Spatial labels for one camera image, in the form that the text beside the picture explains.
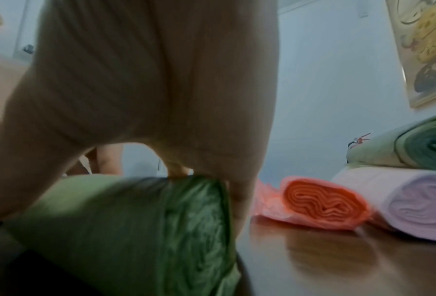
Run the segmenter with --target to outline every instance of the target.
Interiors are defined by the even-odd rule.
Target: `light green plastic bag roll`
[[[349,164],[436,171],[436,116],[402,126],[348,150]]]
[[[70,177],[6,226],[108,296],[231,296],[240,278],[228,196],[212,179]]]

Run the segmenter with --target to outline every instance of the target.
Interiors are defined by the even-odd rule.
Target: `white wall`
[[[0,0],[0,54],[12,57],[17,43],[26,0]]]
[[[409,108],[384,0],[318,0],[280,15],[280,68],[271,143],[260,174],[330,179],[347,144],[436,114]]]

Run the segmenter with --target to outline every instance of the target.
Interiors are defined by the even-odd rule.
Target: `wooden table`
[[[326,232],[253,218],[238,296],[436,296],[436,243],[371,226]],[[0,227],[0,296],[98,295]]]

